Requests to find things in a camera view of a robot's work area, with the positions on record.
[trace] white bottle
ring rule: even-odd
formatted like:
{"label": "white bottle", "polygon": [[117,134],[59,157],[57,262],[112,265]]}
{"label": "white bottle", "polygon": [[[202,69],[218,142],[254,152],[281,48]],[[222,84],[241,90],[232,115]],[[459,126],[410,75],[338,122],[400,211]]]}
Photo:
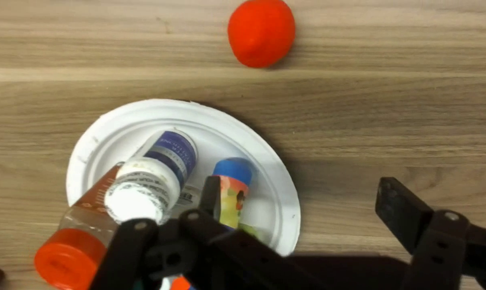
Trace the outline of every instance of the white bottle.
{"label": "white bottle", "polygon": [[196,163],[197,148],[184,132],[155,133],[119,169],[105,194],[107,212],[118,223],[134,218],[166,222]]}

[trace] white bottle cap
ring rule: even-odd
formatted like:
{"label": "white bottle cap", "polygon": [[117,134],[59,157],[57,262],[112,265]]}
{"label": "white bottle cap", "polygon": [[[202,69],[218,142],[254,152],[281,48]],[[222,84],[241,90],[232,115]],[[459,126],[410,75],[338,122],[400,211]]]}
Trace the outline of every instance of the white bottle cap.
{"label": "white bottle cap", "polygon": [[158,180],[149,182],[145,176],[151,175],[133,172],[122,176],[105,193],[107,213],[118,224],[135,218],[153,219],[158,224],[165,222],[163,217],[169,206],[168,189]]}

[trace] screw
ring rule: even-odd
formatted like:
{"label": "screw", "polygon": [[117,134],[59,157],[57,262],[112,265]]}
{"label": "screw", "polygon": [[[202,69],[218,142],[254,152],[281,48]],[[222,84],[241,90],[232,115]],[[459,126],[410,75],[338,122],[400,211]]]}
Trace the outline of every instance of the screw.
{"label": "screw", "polygon": [[448,211],[447,213],[444,214],[444,216],[452,220],[453,222],[460,219],[460,217],[456,213],[453,213],[452,211]]}
{"label": "screw", "polygon": [[134,229],[136,229],[136,231],[140,231],[144,228],[146,228],[147,226],[147,223],[146,222],[138,222],[135,226],[134,226]]}
{"label": "screw", "polygon": [[198,219],[199,217],[200,215],[196,211],[193,211],[193,213],[187,215],[188,220],[195,220]]}

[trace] blue label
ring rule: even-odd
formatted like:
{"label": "blue label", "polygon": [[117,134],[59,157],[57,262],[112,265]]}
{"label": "blue label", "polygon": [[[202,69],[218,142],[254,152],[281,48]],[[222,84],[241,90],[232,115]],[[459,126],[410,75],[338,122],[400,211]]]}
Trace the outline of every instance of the blue label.
{"label": "blue label", "polygon": [[144,157],[159,160],[170,168],[177,176],[181,188],[197,163],[193,145],[182,135],[171,131],[165,131]]}

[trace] blue cap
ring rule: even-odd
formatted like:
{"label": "blue cap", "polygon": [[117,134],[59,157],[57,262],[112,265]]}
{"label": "blue cap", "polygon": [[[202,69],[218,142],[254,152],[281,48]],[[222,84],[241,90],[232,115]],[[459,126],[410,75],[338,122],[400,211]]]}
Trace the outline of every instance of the blue cap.
{"label": "blue cap", "polygon": [[224,159],[216,163],[212,175],[234,178],[250,186],[252,181],[251,163],[244,158]]}

